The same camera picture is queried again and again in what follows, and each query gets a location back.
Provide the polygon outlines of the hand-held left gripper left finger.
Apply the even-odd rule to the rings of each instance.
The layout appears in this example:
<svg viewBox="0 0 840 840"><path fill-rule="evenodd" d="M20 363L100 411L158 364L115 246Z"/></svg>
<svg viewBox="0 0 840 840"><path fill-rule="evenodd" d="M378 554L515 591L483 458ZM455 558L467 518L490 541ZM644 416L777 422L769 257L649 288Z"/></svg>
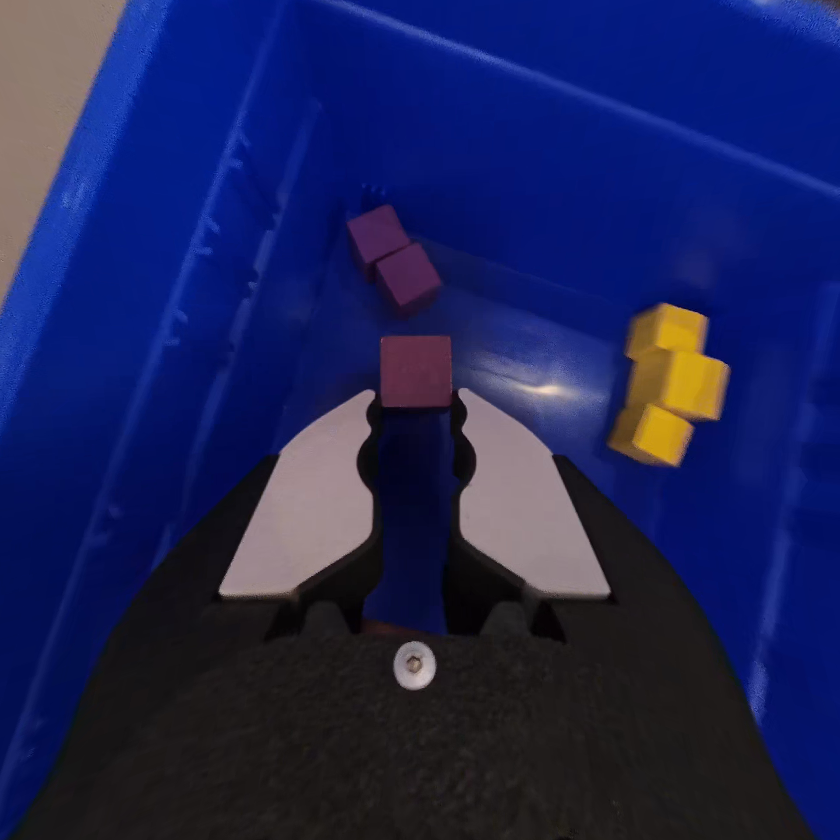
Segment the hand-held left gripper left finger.
<svg viewBox="0 0 840 840"><path fill-rule="evenodd" d="M218 587L220 602L276 606L281 632L327 603L352 634L361 630L384 568L381 433L380 398L361 391L281 449Z"/></svg>

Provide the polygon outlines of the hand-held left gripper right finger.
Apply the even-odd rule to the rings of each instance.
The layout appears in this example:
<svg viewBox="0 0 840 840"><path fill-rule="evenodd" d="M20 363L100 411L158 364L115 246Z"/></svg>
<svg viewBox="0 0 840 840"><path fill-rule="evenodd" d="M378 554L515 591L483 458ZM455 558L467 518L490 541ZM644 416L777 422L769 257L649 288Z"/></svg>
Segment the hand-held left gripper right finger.
<svg viewBox="0 0 840 840"><path fill-rule="evenodd" d="M457 487L444 567L453 635L478 635L499 605L527 629L552 630L556 603L609 602L612 589L550 448L467 388L454 394L450 432Z"/></svg>

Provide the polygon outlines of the yellow wooden cube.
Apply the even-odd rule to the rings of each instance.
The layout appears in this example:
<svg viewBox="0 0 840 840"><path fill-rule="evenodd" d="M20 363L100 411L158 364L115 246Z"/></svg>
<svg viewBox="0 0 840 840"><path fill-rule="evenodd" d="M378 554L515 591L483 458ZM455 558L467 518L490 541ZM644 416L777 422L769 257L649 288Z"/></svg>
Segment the yellow wooden cube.
<svg viewBox="0 0 840 840"><path fill-rule="evenodd" d="M640 464L676 468L686 455L694 426L652 403L625 407L617 415L606 445Z"/></svg>
<svg viewBox="0 0 840 840"><path fill-rule="evenodd" d="M633 363L626 405L651 404L690 422L716 422L730 372L729 365L701 353L654 350Z"/></svg>
<svg viewBox="0 0 840 840"><path fill-rule="evenodd" d="M707 330L703 314L662 302L632 319L624 354L631 361L659 350L703 354Z"/></svg>

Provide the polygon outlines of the purple wooden cube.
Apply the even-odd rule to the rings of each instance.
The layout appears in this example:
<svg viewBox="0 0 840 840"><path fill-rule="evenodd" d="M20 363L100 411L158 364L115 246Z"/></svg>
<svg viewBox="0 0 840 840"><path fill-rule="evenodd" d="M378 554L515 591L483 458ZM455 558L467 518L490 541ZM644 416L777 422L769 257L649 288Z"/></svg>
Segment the purple wooden cube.
<svg viewBox="0 0 840 840"><path fill-rule="evenodd" d="M394 314L402 319L429 307L443 288L426 250L417 242L380 259L374 278Z"/></svg>
<svg viewBox="0 0 840 840"><path fill-rule="evenodd" d="M452 340L447 335L388 335L380 341L381 405L393 411L442 411L453 400Z"/></svg>
<svg viewBox="0 0 840 840"><path fill-rule="evenodd" d="M390 204L380 205L348 220L345 227L353 262L370 283L375 280L376 267L383 259L412 244Z"/></svg>

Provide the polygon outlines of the blue plastic bin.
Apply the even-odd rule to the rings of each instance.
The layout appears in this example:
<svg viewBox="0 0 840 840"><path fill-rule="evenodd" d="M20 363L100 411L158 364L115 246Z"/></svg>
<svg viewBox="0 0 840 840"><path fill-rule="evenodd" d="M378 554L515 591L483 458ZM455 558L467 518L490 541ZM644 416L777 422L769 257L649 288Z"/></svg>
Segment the blue plastic bin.
<svg viewBox="0 0 840 840"><path fill-rule="evenodd" d="M443 288L397 317L348 220ZM168 552L380 334L567 455L725 645L838 838L838 14L807 2L128 2L2 309L2 838ZM659 303L721 418L607 447Z"/></svg>

